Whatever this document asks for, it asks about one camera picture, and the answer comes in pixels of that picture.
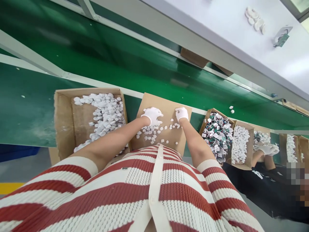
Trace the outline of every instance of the red and white striped sweater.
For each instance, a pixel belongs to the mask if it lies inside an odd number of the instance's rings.
[[[0,231],[263,231],[216,160],[156,145],[102,172],[70,157],[0,200]]]

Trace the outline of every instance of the white component on table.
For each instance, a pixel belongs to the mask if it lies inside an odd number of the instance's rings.
[[[254,24],[254,19],[253,18],[248,18],[248,23],[252,26]]]

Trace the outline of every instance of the person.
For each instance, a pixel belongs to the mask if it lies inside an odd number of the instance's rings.
[[[223,169],[238,191],[271,217],[309,224],[309,210],[299,199],[300,185],[293,183],[301,177],[292,178],[286,166],[275,164],[273,157],[278,152],[276,145],[261,145],[253,154],[251,171],[227,163]]]
[[[157,108],[146,109],[5,196],[0,230],[263,231],[184,107],[176,117],[193,166],[159,144],[105,168],[142,127],[162,116]]]

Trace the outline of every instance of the white glove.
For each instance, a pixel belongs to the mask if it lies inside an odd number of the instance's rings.
[[[272,144],[272,148],[270,149],[271,153],[268,154],[269,156],[274,156],[275,154],[278,154],[279,147],[277,145]]]
[[[163,117],[163,114],[161,113],[161,111],[155,107],[151,107],[148,109],[144,109],[144,114],[141,116],[146,116],[150,119],[150,124],[149,126],[156,126],[156,125],[160,125],[162,123],[162,121],[159,121],[157,119],[157,117]]]
[[[189,121],[188,111],[187,111],[186,108],[181,107],[181,108],[177,108],[175,110],[176,110],[176,118],[177,118],[178,122],[179,122],[179,119],[181,119],[181,118],[186,118]]]
[[[258,147],[258,150],[261,150],[262,152],[264,152],[264,155],[269,155],[272,152],[273,146],[271,145],[262,145]]]

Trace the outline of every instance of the white plastic piece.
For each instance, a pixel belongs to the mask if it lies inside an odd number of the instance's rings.
[[[252,26],[254,24],[254,19],[253,18],[248,18],[248,23]]]
[[[266,28],[265,28],[265,24],[263,26],[261,26],[261,33],[265,34],[266,33]]]

